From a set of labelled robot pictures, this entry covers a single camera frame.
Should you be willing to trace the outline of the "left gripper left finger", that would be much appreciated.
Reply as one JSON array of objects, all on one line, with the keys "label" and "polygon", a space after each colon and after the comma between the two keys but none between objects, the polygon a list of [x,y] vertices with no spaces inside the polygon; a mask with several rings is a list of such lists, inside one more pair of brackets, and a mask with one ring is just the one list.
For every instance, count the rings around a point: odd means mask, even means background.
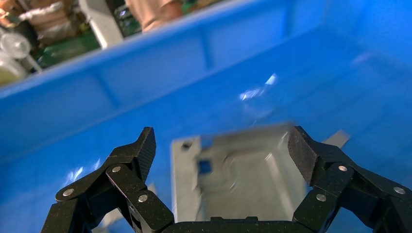
[{"label": "left gripper left finger", "polygon": [[165,230],[174,216],[145,184],[155,151],[155,132],[145,127],[136,142],[113,149],[97,170],[59,190],[41,231],[90,233],[115,209],[136,233]]}]

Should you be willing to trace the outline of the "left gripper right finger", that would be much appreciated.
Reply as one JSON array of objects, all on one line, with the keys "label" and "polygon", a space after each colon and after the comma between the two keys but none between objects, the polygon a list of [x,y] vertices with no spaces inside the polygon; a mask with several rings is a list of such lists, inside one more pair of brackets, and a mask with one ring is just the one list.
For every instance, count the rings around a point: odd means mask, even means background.
[{"label": "left gripper right finger", "polygon": [[375,233],[411,232],[410,189],[360,167],[339,147],[313,140],[300,126],[292,127],[288,150],[311,187],[293,214],[294,222],[324,233],[344,208]]}]

